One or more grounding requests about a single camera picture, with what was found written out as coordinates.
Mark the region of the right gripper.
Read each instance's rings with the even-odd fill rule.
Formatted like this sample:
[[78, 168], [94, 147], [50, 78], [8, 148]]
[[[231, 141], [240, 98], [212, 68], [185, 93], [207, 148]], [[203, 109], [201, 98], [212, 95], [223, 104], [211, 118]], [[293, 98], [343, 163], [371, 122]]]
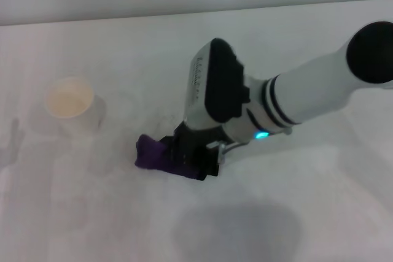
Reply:
[[[198, 51], [190, 64], [184, 119], [171, 136], [161, 139], [172, 161], [190, 164], [191, 140], [250, 140], [245, 113], [250, 89], [244, 66], [225, 40], [215, 38]], [[219, 149], [195, 151], [197, 180], [219, 174]]]

